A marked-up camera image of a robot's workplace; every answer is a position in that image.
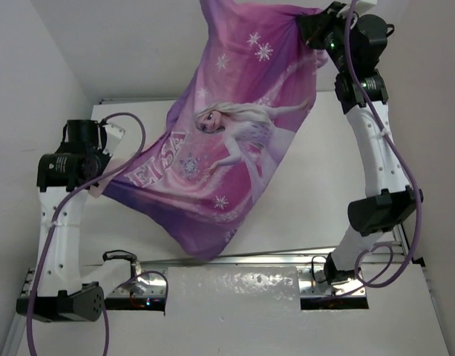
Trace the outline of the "pink purple pillowcase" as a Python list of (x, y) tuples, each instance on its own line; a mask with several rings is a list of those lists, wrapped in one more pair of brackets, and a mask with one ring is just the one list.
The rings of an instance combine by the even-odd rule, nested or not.
[(318, 9), (202, 1), (208, 40), (163, 134), (92, 188), (152, 218), (190, 256), (219, 255), (268, 186), (311, 111), (327, 61), (297, 20)]

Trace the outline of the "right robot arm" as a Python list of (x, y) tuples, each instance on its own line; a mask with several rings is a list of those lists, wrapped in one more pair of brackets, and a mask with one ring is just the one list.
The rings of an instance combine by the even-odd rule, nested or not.
[(334, 1), (315, 15), (297, 18), (306, 45), (325, 51), (338, 71), (335, 94), (364, 169), (365, 197), (348, 205), (350, 225), (324, 264), (328, 284), (357, 277), (361, 259), (383, 247), (384, 234), (411, 214), (421, 217), (423, 193), (393, 143), (389, 96), (376, 67), (395, 27), (369, 12), (375, 6), (375, 1)]

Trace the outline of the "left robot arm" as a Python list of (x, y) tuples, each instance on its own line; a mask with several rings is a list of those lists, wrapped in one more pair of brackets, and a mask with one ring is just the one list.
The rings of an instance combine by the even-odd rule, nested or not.
[[(38, 164), (36, 187), (41, 206), (37, 263), (42, 267), (38, 283), (31, 269), (16, 302), (16, 312), (44, 322), (95, 321), (104, 299), (131, 277), (135, 255), (103, 256), (104, 263), (83, 277), (79, 271), (82, 212), (89, 195), (80, 186), (102, 175), (125, 130), (113, 123), (69, 120), (62, 141)], [(36, 293), (29, 306), (30, 293)]]

